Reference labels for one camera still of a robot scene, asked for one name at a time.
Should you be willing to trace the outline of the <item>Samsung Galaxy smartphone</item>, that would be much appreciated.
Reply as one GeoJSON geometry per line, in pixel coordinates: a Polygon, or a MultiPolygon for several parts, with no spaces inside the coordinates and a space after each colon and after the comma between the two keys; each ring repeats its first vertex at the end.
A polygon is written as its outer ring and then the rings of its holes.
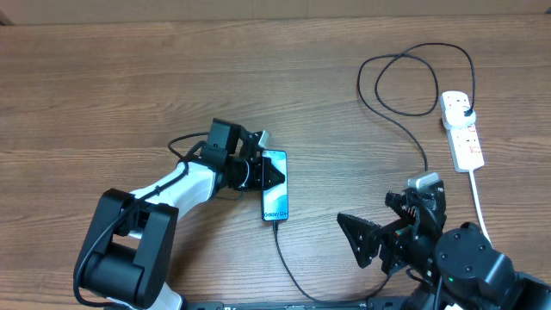
{"type": "Polygon", "coordinates": [[[262,216],[264,221],[287,220],[288,206],[288,156],[280,150],[264,150],[263,158],[271,158],[272,164],[286,176],[286,181],[272,189],[263,189],[262,216]]]}

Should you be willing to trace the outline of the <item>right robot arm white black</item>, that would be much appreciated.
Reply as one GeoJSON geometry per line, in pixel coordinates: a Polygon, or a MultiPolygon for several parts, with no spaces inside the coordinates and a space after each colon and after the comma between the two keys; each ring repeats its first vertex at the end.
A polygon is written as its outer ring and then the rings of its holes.
{"type": "Polygon", "coordinates": [[[412,309],[548,309],[550,286],[515,270],[505,254],[495,250],[480,228],[465,222],[445,231],[447,216],[443,181],[407,186],[389,192],[386,205],[397,215],[381,226],[350,214],[337,215],[358,265],[381,260],[387,276],[412,269],[421,279],[406,302],[412,309]]]}

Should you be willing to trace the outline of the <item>white charger plug adapter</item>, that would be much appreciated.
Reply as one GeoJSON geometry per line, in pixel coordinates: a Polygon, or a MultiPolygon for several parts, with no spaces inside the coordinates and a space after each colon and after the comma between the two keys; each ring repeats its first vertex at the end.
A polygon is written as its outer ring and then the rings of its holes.
{"type": "Polygon", "coordinates": [[[472,126],[476,122],[476,113],[462,108],[448,108],[443,111],[443,125],[447,130],[462,129],[472,126]]]}

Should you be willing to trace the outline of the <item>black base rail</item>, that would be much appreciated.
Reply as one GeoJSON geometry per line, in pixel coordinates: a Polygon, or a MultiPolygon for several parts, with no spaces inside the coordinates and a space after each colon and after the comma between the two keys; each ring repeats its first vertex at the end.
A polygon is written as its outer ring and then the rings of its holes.
{"type": "Polygon", "coordinates": [[[419,298],[390,296],[375,297],[366,301],[358,301],[343,304],[322,304],[318,302],[257,302],[257,303],[223,303],[221,301],[190,302],[182,296],[180,303],[170,301],[168,305],[163,303],[151,306],[151,309],[170,310],[406,310],[406,309],[433,309],[434,298],[427,300],[419,298]]]}

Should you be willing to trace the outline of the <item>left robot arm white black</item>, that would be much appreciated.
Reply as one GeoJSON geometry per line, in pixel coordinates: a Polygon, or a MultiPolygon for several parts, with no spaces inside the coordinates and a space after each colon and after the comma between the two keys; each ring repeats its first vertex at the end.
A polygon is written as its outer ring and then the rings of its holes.
{"type": "Polygon", "coordinates": [[[73,273],[73,294],[86,307],[186,309],[166,281],[177,222],[229,188],[260,192],[265,221],[287,220],[288,155],[267,147],[267,131],[214,119],[198,142],[176,154],[175,169],[154,184],[105,191],[73,273]]]}

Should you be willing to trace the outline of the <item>white power strip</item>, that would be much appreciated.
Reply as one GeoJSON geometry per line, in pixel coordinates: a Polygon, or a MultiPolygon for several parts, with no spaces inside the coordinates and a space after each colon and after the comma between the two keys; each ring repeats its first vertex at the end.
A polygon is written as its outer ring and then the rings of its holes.
{"type": "MultiPolygon", "coordinates": [[[[442,116],[445,109],[462,109],[465,111],[471,108],[468,96],[456,90],[443,92],[439,102],[442,116]]],[[[474,124],[462,129],[446,129],[446,133],[455,171],[472,172],[485,164],[474,124]]]]}

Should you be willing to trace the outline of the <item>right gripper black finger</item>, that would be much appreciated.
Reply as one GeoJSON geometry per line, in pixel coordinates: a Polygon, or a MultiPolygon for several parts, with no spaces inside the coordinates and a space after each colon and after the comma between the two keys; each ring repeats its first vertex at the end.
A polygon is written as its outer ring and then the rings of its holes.
{"type": "Polygon", "coordinates": [[[406,203],[406,196],[404,194],[396,194],[392,191],[387,192],[385,205],[392,209],[401,219],[415,219],[416,210],[406,203]]]}
{"type": "Polygon", "coordinates": [[[354,215],[339,213],[337,223],[348,239],[350,247],[360,268],[366,268],[380,248],[379,233],[382,226],[370,220],[365,220],[354,215]]]}

